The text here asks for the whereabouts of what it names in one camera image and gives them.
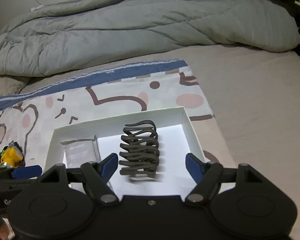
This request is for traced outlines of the yellow headlamp with strap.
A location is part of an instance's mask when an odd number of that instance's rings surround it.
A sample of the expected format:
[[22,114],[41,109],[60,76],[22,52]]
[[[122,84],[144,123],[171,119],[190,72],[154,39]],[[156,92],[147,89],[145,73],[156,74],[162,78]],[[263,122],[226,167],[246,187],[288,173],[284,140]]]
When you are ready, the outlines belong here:
[[0,167],[25,167],[23,150],[16,141],[10,142],[0,152]]

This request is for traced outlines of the grey sachet packet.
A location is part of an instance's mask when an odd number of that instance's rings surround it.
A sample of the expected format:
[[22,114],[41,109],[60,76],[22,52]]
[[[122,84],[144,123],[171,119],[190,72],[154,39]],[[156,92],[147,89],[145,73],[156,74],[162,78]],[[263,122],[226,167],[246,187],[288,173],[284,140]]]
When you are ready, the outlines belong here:
[[78,139],[61,142],[67,168],[79,168],[83,163],[101,161],[96,139]]

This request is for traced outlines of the white shallow cardboard box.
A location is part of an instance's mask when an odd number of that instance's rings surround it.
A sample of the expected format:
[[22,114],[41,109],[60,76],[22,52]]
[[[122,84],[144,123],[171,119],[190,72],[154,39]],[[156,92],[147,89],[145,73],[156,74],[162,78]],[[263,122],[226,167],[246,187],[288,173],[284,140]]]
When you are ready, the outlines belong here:
[[186,111],[175,107],[55,129],[46,168],[59,163],[78,168],[89,161],[100,162],[111,153],[117,155],[118,161],[108,184],[119,198],[185,198],[195,186],[186,169],[186,155],[192,153],[204,160]]

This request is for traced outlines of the cartoon bear blanket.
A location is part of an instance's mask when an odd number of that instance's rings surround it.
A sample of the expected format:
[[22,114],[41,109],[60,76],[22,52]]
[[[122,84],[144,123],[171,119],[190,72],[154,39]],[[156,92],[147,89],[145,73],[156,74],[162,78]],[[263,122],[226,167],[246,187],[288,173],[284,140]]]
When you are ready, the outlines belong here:
[[128,64],[0,98],[0,151],[16,141],[27,165],[47,170],[46,158],[55,129],[175,107],[186,111],[203,161],[233,167],[215,115],[196,77],[182,60]]

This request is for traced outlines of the beige pillow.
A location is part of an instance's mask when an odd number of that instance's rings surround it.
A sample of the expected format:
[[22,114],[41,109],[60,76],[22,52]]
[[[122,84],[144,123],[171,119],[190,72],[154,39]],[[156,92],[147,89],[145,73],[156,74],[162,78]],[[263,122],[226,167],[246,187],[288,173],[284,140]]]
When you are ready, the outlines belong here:
[[29,77],[0,76],[0,97],[19,94],[29,81]]

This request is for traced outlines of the white power adapter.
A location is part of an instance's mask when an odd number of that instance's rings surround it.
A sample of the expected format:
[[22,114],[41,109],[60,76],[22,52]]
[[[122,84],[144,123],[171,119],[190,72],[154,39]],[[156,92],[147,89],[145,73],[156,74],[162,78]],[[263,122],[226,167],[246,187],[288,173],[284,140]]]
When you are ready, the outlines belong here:
[[31,12],[33,12],[33,11],[35,11],[35,10],[41,9],[42,7],[44,7],[43,4],[41,4],[41,5],[37,6],[37,7],[33,7],[33,8],[31,8],[30,10],[31,10]]

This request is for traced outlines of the grey rumpled duvet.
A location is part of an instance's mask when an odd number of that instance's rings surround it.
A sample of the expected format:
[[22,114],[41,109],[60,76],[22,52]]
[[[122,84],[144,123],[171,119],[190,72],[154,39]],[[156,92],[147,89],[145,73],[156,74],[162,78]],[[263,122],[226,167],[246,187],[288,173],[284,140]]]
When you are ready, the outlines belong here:
[[194,45],[280,53],[300,41],[268,0],[86,0],[51,4],[0,31],[0,75],[40,77]]

